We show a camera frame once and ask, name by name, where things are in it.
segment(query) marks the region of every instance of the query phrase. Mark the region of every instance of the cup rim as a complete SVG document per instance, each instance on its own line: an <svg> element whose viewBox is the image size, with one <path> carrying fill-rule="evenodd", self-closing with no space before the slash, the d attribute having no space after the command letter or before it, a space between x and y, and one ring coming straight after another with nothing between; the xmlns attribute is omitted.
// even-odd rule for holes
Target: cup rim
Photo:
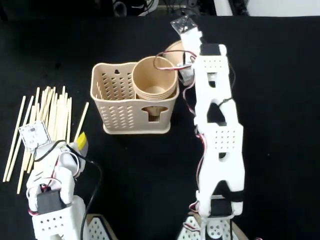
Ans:
<svg viewBox="0 0 320 240"><path fill-rule="evenodd" d="M140 61L138 61L138 62L136 63L136 65L135 65L135 66L133 67L133 69L132 69L132 85L133 85L133 88L134 88L134 90L135 90L135 93L138 94L138 95L139 95L139 92L141 92L142 95L144 95L144 96L150 96L151 98L153 98L153 97L160 96L160 95L163 95L163 94L166 93L166 92L162 92L162 93L149 93L149 92L143 91L143 90L141 90L140 88L138 88L137 85L136 85L136 83L135 83L134 72L135 72L135 69L136 69L137 65L138 65L140 62L142 62L142 61L144 61L144 60L146 60L146 59L151 59L151 58L154 59L155 57L156 57L156 56L147 56L147 57L141 59ZM171 65L171 67L174 67L174 64L173 64L171 61L169 61L168 59L166 59L166 58L164 58L164 57L162 57L162 56L158 56L157 58L161 58L161 59L167 61L167 62ZM177 70L174 71L174 79L175 79L175 80L173 81L173 84L167 89L167 92L170 92L171 89L174 88L174 87L177 85L177 81L178 81L178 71L177 71Z"/></svg>

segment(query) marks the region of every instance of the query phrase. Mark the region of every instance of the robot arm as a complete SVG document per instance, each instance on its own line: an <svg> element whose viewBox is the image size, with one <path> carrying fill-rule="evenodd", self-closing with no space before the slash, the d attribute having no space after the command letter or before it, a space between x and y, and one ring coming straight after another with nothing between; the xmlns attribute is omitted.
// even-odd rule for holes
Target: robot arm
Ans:
<svg viewBox="0 0 320 240"><path fill-rule="evenodd" d="M209 219L231 219L242 213L243 127L238 122L232 99L227 48L223 44L202 43L202 33L189 16L171 24L180 35L184 49L197 55L192 65L196 93L194 125L206 145L196 191L197 211L204 223L202 232ZM223 122L208 121L212 104L218 106L225 119ZM228 189L225 194L214 195L221 181L226 182Z"/></svg>
<svg viewBox="0 0 320 240"><path fill-rule="evenodd" d="M89 240L86 206L82 198L74 195L75 179L88 161L85 134L80 135L77 143L67 145L65 140L51 142L42 121L24 125L19 131L26 149L34 151L34 169L26 184L26 197L35 238Z"/></svg>

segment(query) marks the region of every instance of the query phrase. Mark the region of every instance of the basket hole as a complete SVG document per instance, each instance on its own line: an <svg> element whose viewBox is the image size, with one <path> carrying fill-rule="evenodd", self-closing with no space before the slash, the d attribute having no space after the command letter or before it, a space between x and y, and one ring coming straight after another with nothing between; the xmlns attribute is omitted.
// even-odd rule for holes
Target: basket hole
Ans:
<svg viewBox="0 0 320 240"><path fill-rule="evenodd" d="M148 113L149 122L159 122L161 113L167 111L168 108L165 106L146 106L141 110Z"/></svg>

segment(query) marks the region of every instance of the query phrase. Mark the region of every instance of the wire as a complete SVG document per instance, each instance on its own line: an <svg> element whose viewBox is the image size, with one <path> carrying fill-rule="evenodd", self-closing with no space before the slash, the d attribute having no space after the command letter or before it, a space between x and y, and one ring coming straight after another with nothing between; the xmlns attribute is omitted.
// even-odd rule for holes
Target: wire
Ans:
<svg viewBox="0 0 320 240"><path fill-rule="evenodd" d="M30 209L28 209L28 214L32 217L37 216L38 212L37 211L31 211Z"/></svg>
<svg viewBox="0 0 320 240"><path fill-rule="evenodd" d="M42 157L40 157L40 158L38 158L38 159L35 159L35 158L36 158L36 154L33 154L34 161L35 161L35 162L40 162L40 161L42 161L46 156L49 155L49 153L51 153L51 152L56 148L56 146L57 146L59 143L62 143L62 142L66 142L66 140L58 140L58 141L56 141L56 142L52 145L52 147L50 147L49 150L48 150Z"/></svg>
<svg viewBox="0 0 320 240"><path fill-rule="evenodd" d="M196 209L198 202L199 202L199 201L197 200L197 201L195 201L194 203L191 203L191 204L189 205L189 210L192 211L192 212L194 212L194 213L198 213L199 211Z"/></svg>
<svg viewBox="0 0 320 240"><path fill-rule="evenodd" d="M234 239L234 235L232 233L232 220L230 220L230 240Z"/></svg>
<svg viewBox="0 0 320 240"><path fill-rule="evenodd" d="M196 173L195 173L195 179L196 179L196 185L198 187L198 189L200 190L200 184L199 184L199 174L200 174L200 169L202 167L202 163L204 161L205 158L205 153L207 150L207 142L206 142L206 138L203 134L196 134L195 135L197 138L199 138L201 140L202 146L203 146L203 154L202 157L200 158L200 161L198 163L198 166L196 168Z"/></svg>
<svg viewBox="0 0 320 240"><path fill-rule="evenodd" d="M232 65L231 65L231 63L229 61L228 61L228 64L229 64L229 67L230 67L230 69L232 70L232 73L233 73L233 81L231 83L231 90L233 90L234 86L236 84L236 72L235 72L234 68L232 67Z"/></svg>
<svg viewBox="0 0 320 240"><path fill-rule="evenodd" d="M160 57L161 55L164 55L164 54L169 54L169 53L178 53L178 52L183 52L183 53L189 53L191 54L193 57L197 57L196 54L194 54L192 51L188 51L188 50L168 50L168 51L162 51L162 52L159 52L153 59L153 66L155 69L158 69L158 70L169 70L169 71L177 71L177 70L182 70L182 69L187 69L187 68L190 68L191 67L191 64L188 64L188 65L184 65L184 66L180 66L180 67L157 67L156 66L156 59L158 57Z"/></svg>
<svg viewBox="0 0 320 240"><path fill-rule="evenodd" d="M61 155L63 155L63 154L70 154L71 156L73 156L73 157L76 159L76 171L75 171L75 173L74 173L72 176L73 176L73 177L77 176L78 173L79 173L79 171L80 171L80 161L79 161L78 156L75 155L73 152L70 152L70 151L63 151L63 152L61 152L61 153L59 154L58 159L57 159L56 165L57 165L57 163L59 162Z"/></svg>
<svg viewBox="0 0 320 240"><path fill-rule="evenodd" d="M232 72L233 72L233 81L232 81L231 86L230 86L231 91L232 91L232 90L234 89L234 87L235 87L235 84L236 84L236 72L235 72L234 68L232 67L231 63L228 62L228 64L229 64L230 69L231 69ZM220 102L220 103L218 104L218 107L220 108L222 104L225 104L225 103L229 102L229 101L232 100L232 99L233 99L232 96L229 97L229 98L223 99L222 102Z"/></svg>
<svg viewBox="0 0 320 240"><path fill-rule="evenodd" d="M146 10L143 12L147 12L147 14L149 14L149 10L152 8L153 4L154 4L155 0L151 0L150 4L148 5L147 0L145 0L145 5L146 5Z"/></svg>
<svg viewBox="0 0 320 240"><path fill-rule="evenodd" d="M92 192L92 196L91 196L91 198L90 198L90 200L89 200L89 203L88 203L88 205L86 206L86 209L85 209L85 211L84 211L84 215L83 215L83 219L82 219L82 223L81 223L81 230L80 230L80 231L81 231L80 240L83 240L83 239L84 239L84 227L85 227L85 223L86 223L86 218L87 218L87 215L88 215L88 211L89 211L90 206L92 205L92 203L93 203L93 201L94 201L94 199L95 199L95 197L96 197L96 195L97 195L97 193L98 193L98 190L99 190L99 188L100 188L100 186L101 186L104 173L103 173L103 170L102 170L101 166L100 166L97 162L91 161L91 160L87 159L86 157L81 156L79 153L77 153L77 152L76 152L72 147L70 147L68 144L66 145L66 147L69 148L70 151L71 151L72 153L74 153L75 155L77 155L79 158L85 160L86 162L88 162L88 163L90 163L90 164L92 164L92 165L95 165L95 166L98 168L99 172L100 172L100 177L99 177L99 180L98 180L98 184L95 186L95 189L94 189L93 192Z"/></svg>
<svg viewBox="0 0 320 240"><path fill-rule="evenodd" d="M186 106L188 107L190 113L192 113L194 116L196 116L196 112L195 112L195 111L191 108L191 106L189 105L189 103L188 103L188 101L187 101L187 98L186 98L186 92L187 92L187 90L192 89L192 88L194 87L195 83L196 83L196 81L194 80L194 77L193 77L192 83L191 83L189 86L187 86L187 87L183 90L183 92L182 92L182 97L183 97L183 99L184 99L184 101L185 101L185 104L186 104Z"/></svg>
<svg viewBox="0 0 320 240"><path fill-rule="evenodd" d="M218 104L218 107L220 108L222 104L225 104L225 103L229 102L229 101L232 100L232 99L233 99L232 97L223 99L222 102L220 102L220 103Z"/></svg>
<svg viewBox="0 0 320 240"><path fill-rule="evenodd" d="M50 182L51 181L56 181L56 182L58 182L61 186L62 186L62 182L59 180L59 179L56 179L56 178L54 178L54 177L42 177L42 178L40 178L39 180L37 180L37 181L35 181L34 182L34 185L32 185L31 187L29 187L27 190L26 190L26 193L25 193L25 195L26 195L26 198L29 200L29 192L30 192L30 190L31 189L33 189L33 188L35 188L35 187L38 187L39 185L41 185L41 184L45 184L45 183L43 183L43 180L50 180Z"/></svg>
<svg viewBox="0 0 320 240"><path fill-rule="evenodd" d="M200 229L195 228L195 227L191 226L190 224L188 224L188 223L186 223L186 222L182 223L182 225L183 225L183 227L184 227L185 229L188 229L188 230L191 231L191 232L199 232L199 233L200 233Z"/></svg>

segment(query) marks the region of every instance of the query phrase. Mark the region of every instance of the bundle of chopsticks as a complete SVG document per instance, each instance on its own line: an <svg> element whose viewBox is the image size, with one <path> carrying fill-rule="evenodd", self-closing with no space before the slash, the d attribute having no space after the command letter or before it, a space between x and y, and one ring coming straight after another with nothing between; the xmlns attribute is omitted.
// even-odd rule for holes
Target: bundle of chopsticks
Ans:
<svg viewBox="0 0 320 240"><path fill-rule="evenodd" d="M67 143L70 143L70 134L71 134L71 116L72 116L72 97L68 96L66 92L66 87L63 86L62 93L58 94L56 92L56 87L47 86L45 90L41 92L40 98L40 88L36 89L35 98L31 96L29 104L24 115L22 126L27 123L34 123L35 121L43 121L47 127L48 134L52 141L56 140L66 140ZM19 148L21 145L21 136L18 135L18 128L20 126L21 118L23 115L23 110L26 102L26 96L23 96L19 115L16 121L12 143L10 147L10 152L8 160L6 163L3 182L9 182L13 173L13 169L18 157ZM87 102L84 107L84 111L80 120L80 124L76 131L74 141L77 140L82 124L84 122L89 103ZM20 170L20 176L17 187L17 194L21 191L21 185L23 181L24 172L30 174L34 164L33 154L24 150L22 157L22 165Z"/></svg>

